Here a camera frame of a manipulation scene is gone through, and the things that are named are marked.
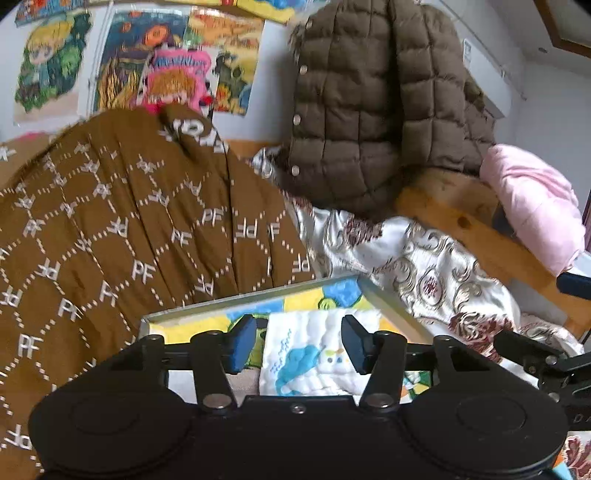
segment quilted jacket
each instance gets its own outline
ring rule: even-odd
[[[443,12],[413,0],[340,0],[294,35],[292,138],[276,160],[282,188],[376,218],[391,213],[407,167],[478,174],[492,122]]]

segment brown blanket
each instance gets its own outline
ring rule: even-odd
[[[279,191],[183,106],[77,125],[1,196],[2,478],[42,471],[33,405],[143,315],[313,278]]]

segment pink cloth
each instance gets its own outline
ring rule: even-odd
[[[491,147],[480,178],[496,192],[517,237],[555,277],[584,250],[585,228],[569,181],[533,153]]]
[[[27,134],[23,134],[20,137],[16,137],[13,140],[32,140],[33,138],[37,138],[40,135],[44,135],[43,132],[29,132]]]

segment cross-stitch picture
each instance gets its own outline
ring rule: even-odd
[[[76,113],[74,85],[82,63],[90,14],[47,19],[29,36],[15,94],[15,120]]]
[[[304,10],[314,0],[235,0],[239,8],[263,18],[286,23],[296,12]]]
[[[216,112],[246,115],[263,26],[259,18],[239,18],[206,8],[191,12],[185,44],[220,47],[214,69],[219,76]]]
[[[156,48],[146,61],[137,105],[186,103],[211,118],[218,81],[213,62],[218,53],[217,47]]]
[[[14,22],[17,26],[24,25],[83,7],[85,3],[85,0],[24,0],[18,7]]]
[[[179,46],[187,20],[174,12],[117,12],[100,60],[93,111],[133,107],[146,59],[158,46]]]

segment floral pattern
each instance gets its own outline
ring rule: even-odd
[[[431,229],[426,230],[425,227],[418,222],[411,222],[409,224],[405,236],[408,240],[407,246],[411,244],[414,247],[431,251],[433,254],[441,253],[449,239],[449,237],[444,235],[443,232]]]
[[[443,280],[437,275],[435,268],[427,270],[418,282],[418,292],[424,303],[429,307],[438,307],[445,296]]]
[[[372,225],[364,220],[355,218],[354,215],[350,215],[343,228],[343,237],[345,238],[346,246],[353,248],[362,243],[371,242],[371,240],[380,238],[382,236],[383,225],[383,223]]]
[[[449,328],[467,346],[499,363],[502,357],[496,353],[492,345],[493,338],[501,330],[514,330],[515,325],[506,316],[460,313],[452,317]]]
[[[460,313],[471,298],[476,298],[480,295],[482,295],[482,288],[479,284],[473,281],[464,282],[459,286],[456,294],[453,296],[453,311]]]
[[[414,264],[406,257],[400,257],[393,263],[392,270],[395,275],[392,286],[394,290],[399,292],[400,295],[406,295],[414,290],[414,284],[417,280],[417,268]]]
[[[523,314],[518,331],[536,342],[561,350],[568,356],[582,355],[584,353],[583,346],[578,343],[572,333],[559,325],[544,322],[534,315]]]
[[[591,480],[591,440],[582,441],[579,436],[566,439],[563,458],[574,480]]]
[[[304,210],[308,215],[312,215],[314,213],[314,207],[312,207],[312,204],[306,200],[303,197],[292,197],[289,196],[289,194],[284,193],[285,195],[287,195],[291,201],[294,202],[294,205],[296,205],[297,207],[301,208],[302,210]]]

